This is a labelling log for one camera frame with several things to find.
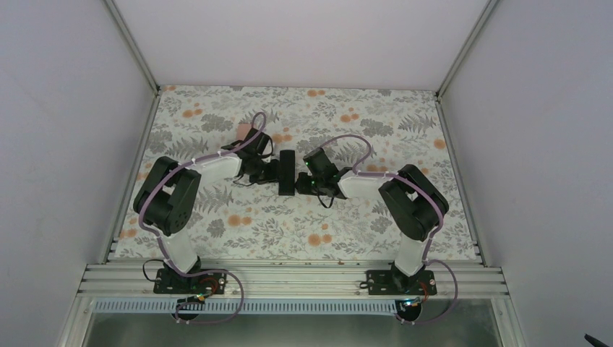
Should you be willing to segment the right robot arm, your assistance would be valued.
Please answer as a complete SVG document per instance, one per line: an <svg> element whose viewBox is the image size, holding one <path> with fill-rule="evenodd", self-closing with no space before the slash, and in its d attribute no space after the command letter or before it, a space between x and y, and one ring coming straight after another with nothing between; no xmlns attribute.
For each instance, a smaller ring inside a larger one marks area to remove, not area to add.
<svg viewBox="0 0 613 347"><path fill-rule="evenodd" d="M304 156L310 173L299 173L299 194L334 199L369 199L385 204L400 230L400 249L390 273L393 288L409 294L419 285L434 235L449 210L447 200L414 165L395 173L339 169L319 147Z"/></svg>

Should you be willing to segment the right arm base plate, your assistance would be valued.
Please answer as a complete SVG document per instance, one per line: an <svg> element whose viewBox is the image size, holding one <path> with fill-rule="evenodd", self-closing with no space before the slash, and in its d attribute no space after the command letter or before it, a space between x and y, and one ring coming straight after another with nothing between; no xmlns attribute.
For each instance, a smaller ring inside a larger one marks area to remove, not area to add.
<svg viewBox="0 0 613 347"><path fill-rule="evenodd" d="M366 289L370 296L433 296L438 293L434 273L430 270L420 271L409 278L391 270L368 270L359 288Z"/></svg>

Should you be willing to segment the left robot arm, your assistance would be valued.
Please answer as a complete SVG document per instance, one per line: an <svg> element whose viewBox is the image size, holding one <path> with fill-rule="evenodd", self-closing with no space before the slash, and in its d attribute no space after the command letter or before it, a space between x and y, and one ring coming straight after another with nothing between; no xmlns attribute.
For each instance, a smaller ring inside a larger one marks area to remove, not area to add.
<svg viewBox="0 0 613 347"><path fill-rule="evenodd" d="M248 175L260 182L273 164L273 140L251 128L244 139L223 146L218 152L180 164L162 156L154 162L134 199L141 229L152 233L163 255L172 282L184 293L201 283L200 257L191 245L188 224L200 184Z"/></svg>

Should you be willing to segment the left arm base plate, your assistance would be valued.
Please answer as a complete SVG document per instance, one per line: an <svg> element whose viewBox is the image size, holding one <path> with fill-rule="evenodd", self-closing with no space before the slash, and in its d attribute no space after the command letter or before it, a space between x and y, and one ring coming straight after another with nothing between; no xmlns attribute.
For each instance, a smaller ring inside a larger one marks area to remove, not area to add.
<svg viewBox="0 0 613 347"><path fill-rule="evenodd" d="M204 295L224 294L225 273L205 272L195 277L183 277L168 268L159 269L153 286L154 294Z"/></svg>

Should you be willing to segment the pink glasses case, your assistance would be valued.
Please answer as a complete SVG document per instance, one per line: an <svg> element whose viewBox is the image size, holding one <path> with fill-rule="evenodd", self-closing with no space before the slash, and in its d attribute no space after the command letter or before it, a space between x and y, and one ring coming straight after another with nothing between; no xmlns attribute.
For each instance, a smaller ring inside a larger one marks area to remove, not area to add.
<svg viewBox="0 0 613 347"><path fill-rule="evenodd" d="M236 129L236 139L244 140L252 129L251 124L239 124Z"/></svg>

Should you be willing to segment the black glasses case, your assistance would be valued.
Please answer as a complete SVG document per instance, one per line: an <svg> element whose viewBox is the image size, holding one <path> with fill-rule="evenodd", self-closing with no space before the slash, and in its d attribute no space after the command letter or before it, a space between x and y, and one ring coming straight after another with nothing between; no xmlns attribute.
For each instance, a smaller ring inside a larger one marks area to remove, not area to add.
<svg viewBox="0 0 613 347"><path fill-rule="evenodd" d="M278 194L295 195L296 160L294 150L281 150L278 166Z"/></svg>

